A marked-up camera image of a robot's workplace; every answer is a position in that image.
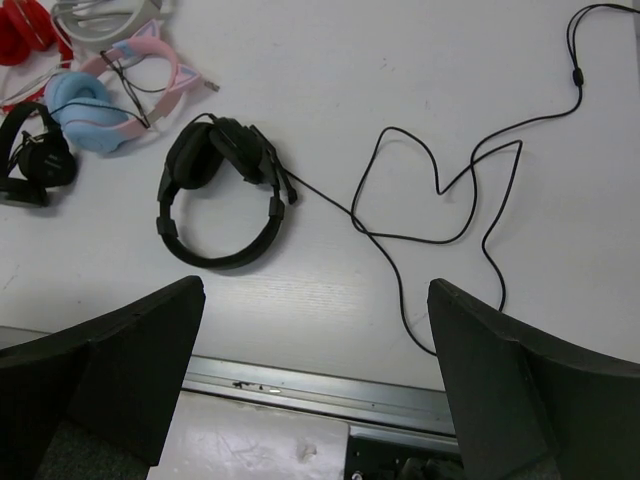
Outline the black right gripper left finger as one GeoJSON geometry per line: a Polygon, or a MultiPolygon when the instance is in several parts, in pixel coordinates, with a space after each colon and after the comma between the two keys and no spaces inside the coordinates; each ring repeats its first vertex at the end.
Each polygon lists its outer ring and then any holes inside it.
{"type": "Polygon", "coordinates": [[[1,351],[4,479],[145,479],[160,462],[205,306],[187,276],[1,351]]]}

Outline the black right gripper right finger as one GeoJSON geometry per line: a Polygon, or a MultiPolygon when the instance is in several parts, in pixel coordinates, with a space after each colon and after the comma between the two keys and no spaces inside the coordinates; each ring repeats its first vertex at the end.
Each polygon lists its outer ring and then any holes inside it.
{"type": "Polygon", "coordinates": [[[639,366],[436,279],[431,331],[469,479],[636,479],[639,366]]]}

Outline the black headset with microphone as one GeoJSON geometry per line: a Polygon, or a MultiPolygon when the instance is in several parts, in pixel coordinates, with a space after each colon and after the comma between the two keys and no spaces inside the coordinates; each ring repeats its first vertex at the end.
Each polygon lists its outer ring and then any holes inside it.
{"type": "Polygon", "coordinates": [[[208,118],[209,122],[204,122],[200,116],[191,121],[166,155],[157,195],[156,228],[169,252],[184,263],[209,270],[232,270],[244,267],[266,253],[278,235],[286,206],[298,201],[298,193],[287,178],[275,146],[256,126],[247,127],[233,118],[212,114],[208,118]],[[171,208],[180,191],[206,186],[225,161],[246,182],[271,187],[268,221],[245,248],[231,255],[208,258],[181,242],[171,208]]]}

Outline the small black headphones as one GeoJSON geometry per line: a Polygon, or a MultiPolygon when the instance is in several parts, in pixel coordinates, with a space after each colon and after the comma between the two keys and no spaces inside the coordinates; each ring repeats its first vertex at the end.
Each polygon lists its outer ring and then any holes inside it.
{"type": "Polygon", "coordinates": [[[47,190],[71,185],[78,163],[60,125],[36,102],[15,106],[1,124],[1,201],[29,207],[49,205],[47,190]],[[44,132],[33,136],[21,128],[37,113],[44,132]]]}

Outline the pink blue cat-ear headphones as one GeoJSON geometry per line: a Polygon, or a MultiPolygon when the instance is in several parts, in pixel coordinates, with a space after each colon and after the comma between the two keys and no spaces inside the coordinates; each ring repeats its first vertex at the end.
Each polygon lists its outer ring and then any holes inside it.
{"type": "Polygon", "coordinates": [[[184,94],[205,84],[201,74],[179,61],[176,51],[161,39],[153,19],[131,37],[85,61],[78,70],[56,75],[45,87],[44,100],[52,118],[75,146],[100,154],[143,136],[156,121],[167,117],[184,94]],[[119,60],[161,57],[169,63],[168,83],[153,109],[137,118],[114,106],[99,77],[119,60]]]}

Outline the grey white headphones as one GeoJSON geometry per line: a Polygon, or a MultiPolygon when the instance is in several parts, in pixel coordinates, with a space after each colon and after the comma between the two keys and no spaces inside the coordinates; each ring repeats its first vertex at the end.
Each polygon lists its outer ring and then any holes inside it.
{"type": "Polygon", "coordinates": [[[97,52],[131,37],[151,20],[164,21],[176,1],[55,1],[50,9],[54,30],[72,51],[97,52]]]}

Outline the red headphones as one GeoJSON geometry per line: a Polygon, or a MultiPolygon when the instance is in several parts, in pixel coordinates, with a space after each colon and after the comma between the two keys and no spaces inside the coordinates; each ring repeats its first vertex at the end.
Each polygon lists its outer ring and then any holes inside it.
{"type": "Polygon", "coordinates": [[[49,12],[38,1],[1,2],[1,64],[23,64],[32,52],[46,52],[56,46],[59,64],[69,68],[73,52],[58,34],[49,12]]]}

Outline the aluminium table edge rail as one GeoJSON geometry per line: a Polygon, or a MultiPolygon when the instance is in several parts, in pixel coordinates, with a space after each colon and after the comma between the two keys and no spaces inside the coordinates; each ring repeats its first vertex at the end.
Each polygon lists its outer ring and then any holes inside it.
{"type": "Polygon", "coordinates": [[[365,425],[453,438],[440,391],[354,380],[194,355],[184,373],[187,391],[365,425]]]}

